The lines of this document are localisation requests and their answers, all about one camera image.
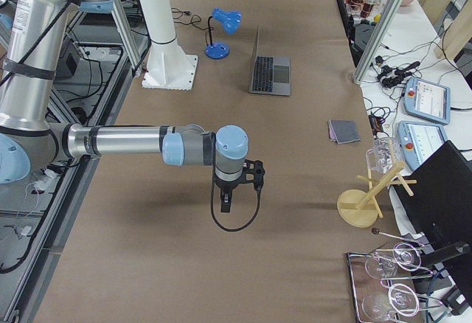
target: white pillar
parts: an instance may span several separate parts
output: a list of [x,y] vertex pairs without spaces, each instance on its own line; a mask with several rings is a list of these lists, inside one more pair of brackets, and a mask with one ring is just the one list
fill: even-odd
[[192,89],[198,56],[186,55],[178,45],[169,0],[140,0],[152,40],[145,88]]

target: table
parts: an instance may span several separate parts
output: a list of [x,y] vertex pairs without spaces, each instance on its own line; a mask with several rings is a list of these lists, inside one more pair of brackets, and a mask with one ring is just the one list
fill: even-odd
[[[445,86],[451,87],[451,105],[453,107],[470,108],[472,106],[471,88],[466,83],[461,73],[459,71],[454,71],[453,66],[451,66],[448,61],[440,60],[436,57],[434,54],[435,45],[431,45],[430,49],[430,45],[421,46],[421,44],[430,41],[436,41],[439,43],[440,39],[437,38],[436,31],[429,22],[420,4],[417,1],[413,1],[409,6],[399,8],[397,15],[389,27],[389,31],[382,42],[384,46],[388,46],[390,49],[381,47],[378,50],[378,54],[385,58],[392,56],[392,58],[389,58],[386,62],[389,66],[406,66],[416,60],[421,60],[422,63],[418,69],[420,70],[423,79],[435,83],[440,82]],[[419,49],[409,52],[415,47],[418,47]],[[398,55],[396,52],[393,52],[393,50],[409,53]],[[392,109],[396,108],[397,103],[382,93],[380,83],[372,83],[372,81],[375,81],[376,76],[377,73],[373,68],[367,72],[367,75],[364,78],[365,81],[361,84],[363,95],[369,98],[375,106],[389,106]],[[401,90],[398,90],[395,92],[394,97],[400,96],[400,93]],[[367,108],[371,106],[370,101],[365,100],[365,103]],[[385,128],[385,130],[390,134],[390,136],[395,135],[396,126],[401,120],[424,121],[406,114],[403,107],[403,101],[401,101],[397,115],[392,114],[386,118],[387,128]],[[472,147],[472,131],[468,130],[470,125],[472,125],[472,112],[451,112],[451,122],[445,126],[445,131],[448,138],[457,146],[457,148],[470,149]],[[472,159],[472,152],[463,153],[463,155],[466,159]],[[395,217],[400,233],[403,235],[407,233],[415,234],[415,230],[406,216],[400,199],[398,199],[393,190],[390,190],[389,194],[395,210]],[[443,289],[434,293],[434,296],[441,297],[447,291],[447,289]],[[437,318],[441,313],[441,310],[434,312],[434,318]],[[468,308],[461,316],[446,317],[442,322],[471,322],[471,320],[472,309]]]
[[[177,26],[200,56],[192,91],[149,90],[136,80],[117,124],[236,124],[250,159],[266,169],[261,210],[246,230],[222,232],[209,214],[211,169],[170,167],[159,155],[104,156],[60,256],[35,322],[352,322],[345,253],[384,242],[345,223],[338,195],[366,174],[372,145],[361,90],[336,0],[171,0],[203,20],[215,6],[238,9],[232,49],[204,57],[204,33]],[[247,92],[251,49],[291,56],[292,95]],[[327,120],[355,120],[362,141],[335,145]],[[238,187],[227,226],[254,211]],[[392,210],[378,225],[397,231]]]

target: laptop keyboard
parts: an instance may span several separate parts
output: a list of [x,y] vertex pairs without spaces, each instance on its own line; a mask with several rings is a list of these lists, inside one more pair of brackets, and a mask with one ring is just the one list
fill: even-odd
[[254,68],[253,91],[272,92],[272,72],[274,70],[274,58],[258,56]]

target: black monitor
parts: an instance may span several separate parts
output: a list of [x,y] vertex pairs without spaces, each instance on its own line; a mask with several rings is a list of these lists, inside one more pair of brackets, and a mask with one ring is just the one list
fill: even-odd
[[[407,179],[414,195],[395,186],[414,229],[424,232],[435,250],[465,241],[472,246],[472,165],[450,141],[445,142]],[[472,305],[472,253],[445,261],[444,266]]]

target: lamp shade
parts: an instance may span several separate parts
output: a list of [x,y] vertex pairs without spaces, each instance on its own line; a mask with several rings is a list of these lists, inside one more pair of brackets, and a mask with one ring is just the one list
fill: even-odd
[[221,8],[216,7],[213,10],[212,16],[215,20],[219,21],[224,28],[224,31],[228,34],[233,34],[237,31],[241,24],[241,12],[239,11],[223,11]]

